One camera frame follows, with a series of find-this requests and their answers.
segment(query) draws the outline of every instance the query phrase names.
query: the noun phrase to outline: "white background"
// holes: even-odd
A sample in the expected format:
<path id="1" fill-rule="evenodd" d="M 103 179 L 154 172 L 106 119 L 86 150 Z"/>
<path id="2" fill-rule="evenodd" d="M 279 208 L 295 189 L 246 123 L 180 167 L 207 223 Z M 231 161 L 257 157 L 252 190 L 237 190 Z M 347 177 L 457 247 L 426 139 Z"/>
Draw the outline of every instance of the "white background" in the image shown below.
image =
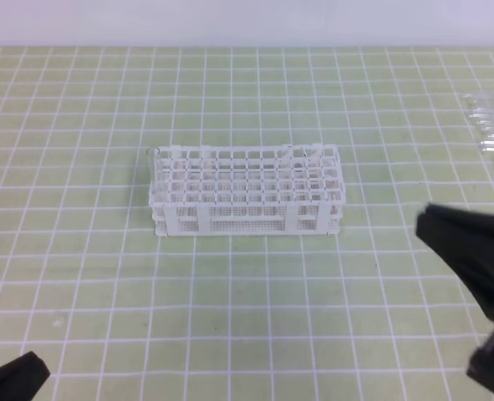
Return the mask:
<path id="1" fill-rule="evenodd" d="M 0 44 L 494 45 L 494 0 L 0 0 Z"/>

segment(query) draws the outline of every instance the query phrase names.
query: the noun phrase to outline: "black clamp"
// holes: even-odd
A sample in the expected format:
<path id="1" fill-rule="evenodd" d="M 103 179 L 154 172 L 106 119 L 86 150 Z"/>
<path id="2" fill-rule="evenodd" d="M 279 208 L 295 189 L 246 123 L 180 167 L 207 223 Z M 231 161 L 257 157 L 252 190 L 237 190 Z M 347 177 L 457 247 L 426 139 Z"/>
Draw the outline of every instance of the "black clamp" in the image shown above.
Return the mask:
<path id="1" fill-rule="evenodd" d="M 429 205 L 415 234 L 464 282 L 494 322 L 494 216 Z M 471 356 L 467 375 L 494 393 L 494 332 Z"/>

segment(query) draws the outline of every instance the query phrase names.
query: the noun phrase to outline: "green cutting mat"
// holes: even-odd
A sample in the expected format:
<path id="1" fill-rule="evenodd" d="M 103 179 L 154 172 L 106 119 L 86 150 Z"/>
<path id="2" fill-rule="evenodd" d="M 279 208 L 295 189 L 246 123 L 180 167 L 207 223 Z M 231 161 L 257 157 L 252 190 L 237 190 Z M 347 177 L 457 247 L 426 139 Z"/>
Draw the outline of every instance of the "green cutting mat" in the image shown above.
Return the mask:
<path id="1" fill-rule="evenodd" d="M 494 212 L 494 48 L 0 48 L 0 364 L 37 400 L 473 401 L 490 330 L 414 236 Z M 339 146 L 334 236 L 153 234 L 145 148 Z"/>

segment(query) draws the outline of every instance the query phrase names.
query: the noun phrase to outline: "cutting mat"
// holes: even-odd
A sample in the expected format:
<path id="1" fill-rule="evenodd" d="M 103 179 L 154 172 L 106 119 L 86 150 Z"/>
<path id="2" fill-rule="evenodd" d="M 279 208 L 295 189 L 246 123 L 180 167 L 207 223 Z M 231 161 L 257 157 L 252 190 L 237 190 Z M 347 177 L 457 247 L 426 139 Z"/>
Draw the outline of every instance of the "cutting mat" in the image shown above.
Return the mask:
<path id="1" fill-rule="evenodd" d="M 494 48 L 0 48 L 0 364 L 43 358 L 39 400 L 491 399 L 491 327 L 414 236 L 494 212 L 482 90 Z M 147 147 L 319 142 L 338 236 L 154 236 Z"/>

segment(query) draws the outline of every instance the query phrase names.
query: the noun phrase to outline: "test tube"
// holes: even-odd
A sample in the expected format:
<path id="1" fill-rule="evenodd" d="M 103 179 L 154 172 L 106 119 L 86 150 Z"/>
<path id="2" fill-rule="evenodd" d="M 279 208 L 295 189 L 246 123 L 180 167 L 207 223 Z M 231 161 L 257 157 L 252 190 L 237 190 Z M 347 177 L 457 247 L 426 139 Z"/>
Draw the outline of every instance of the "test tube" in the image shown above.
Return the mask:
<path id="1" fill-rule="evenodd" d="M 164 184 L 163 165 L 161 164 L 160 154 L 160 148 L 148 148 L 146 150 L 146 160 L 148 162 L 148 170 L 151 179 L 150 187 L 154 199 L 160 192 L 160 185 Z"/>

